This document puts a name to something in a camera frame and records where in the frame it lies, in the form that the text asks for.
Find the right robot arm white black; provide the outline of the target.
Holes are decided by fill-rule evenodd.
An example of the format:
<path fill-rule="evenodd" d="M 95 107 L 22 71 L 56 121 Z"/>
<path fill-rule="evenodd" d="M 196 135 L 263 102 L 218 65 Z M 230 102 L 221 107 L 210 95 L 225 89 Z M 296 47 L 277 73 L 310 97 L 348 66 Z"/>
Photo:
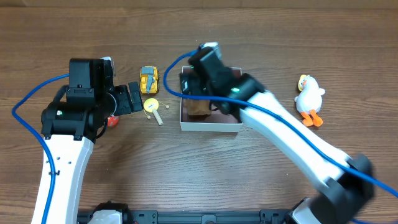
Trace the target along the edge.
<path fill-rule="evenodd" d="M 200 101 L 261 133 L 278 147 L 319 192 L 293 209 L 288 223 L 348 223 L 373 198 L 373 166 L 364 155 L 356 159 L 328 144 L 295 119 L 264 86 L 244 74 L 233 74 L 221 90 L 202 82 L 193 69 L 180 74 L 181 113 Z"/>

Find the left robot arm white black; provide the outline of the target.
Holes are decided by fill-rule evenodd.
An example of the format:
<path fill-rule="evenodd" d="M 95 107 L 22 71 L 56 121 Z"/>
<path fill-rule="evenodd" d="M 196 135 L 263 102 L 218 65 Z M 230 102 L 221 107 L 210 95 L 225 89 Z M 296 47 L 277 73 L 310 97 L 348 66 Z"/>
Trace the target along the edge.
<path fill-rule="evenodd" d="M 32 223 L 77 223 L 81 187 L 94 143 L 84 137 L 56 135 L 45 140 L 55 163 L 51 182 L 49 160 L 44 159 Z"/>

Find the white plush duck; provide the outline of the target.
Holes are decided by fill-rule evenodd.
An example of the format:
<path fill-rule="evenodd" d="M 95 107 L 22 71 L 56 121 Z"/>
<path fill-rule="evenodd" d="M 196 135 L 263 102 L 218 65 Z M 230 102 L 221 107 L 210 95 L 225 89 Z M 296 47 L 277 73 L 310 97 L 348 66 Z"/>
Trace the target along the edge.
<path fill-rule="evenodd" d="M 294 98 L 296 109 L 301 114 L 306 126 L 320 127 L 323 120 L 318 113 L 322 107 L 325 89 L 320 88 L 316 79 L 310 75 L 301 75 L 298 81 L 299 95 Z"/>

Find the yellow toy truck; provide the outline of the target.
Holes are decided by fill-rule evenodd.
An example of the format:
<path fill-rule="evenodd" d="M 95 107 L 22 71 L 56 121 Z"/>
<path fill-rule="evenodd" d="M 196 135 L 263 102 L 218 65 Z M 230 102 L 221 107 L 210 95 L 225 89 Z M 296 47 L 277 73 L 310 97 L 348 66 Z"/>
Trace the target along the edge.
<path fill-rule="evenodd" d="M 143 66 L 140 71 L 140 91 L 142 94 L 159 92 L 159 71 L 155 66 Z"/>

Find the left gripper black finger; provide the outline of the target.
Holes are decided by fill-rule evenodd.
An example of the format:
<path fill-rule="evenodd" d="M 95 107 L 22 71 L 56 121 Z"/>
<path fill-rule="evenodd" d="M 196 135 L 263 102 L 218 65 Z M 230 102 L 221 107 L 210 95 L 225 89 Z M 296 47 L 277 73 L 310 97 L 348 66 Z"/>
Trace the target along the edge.
<path fill-rule="evenodd" d="M 128 83 L 128 86 L 131 95 L 140 95 L 140 88 L 138 82 L 130 82 Z"/>
<path fill-rule="evenodd" d="M 132 112 L 140 112 L 143 110 L 143 104 L 142 104 L 142 98 L 140 93 L 132 93 L 131 94 L 131 100 L 132 100 Z"/>

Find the brown plush toy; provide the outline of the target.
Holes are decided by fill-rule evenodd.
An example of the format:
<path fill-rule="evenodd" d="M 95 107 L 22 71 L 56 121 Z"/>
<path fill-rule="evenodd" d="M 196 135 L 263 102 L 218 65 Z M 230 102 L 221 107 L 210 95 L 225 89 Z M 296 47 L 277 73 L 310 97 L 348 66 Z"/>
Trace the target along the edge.
<path fill-rule="evenodd" d="M 185 107 L 189 116 L 207 116 L 211 114 L 209 100 L 185 100 Z"/>

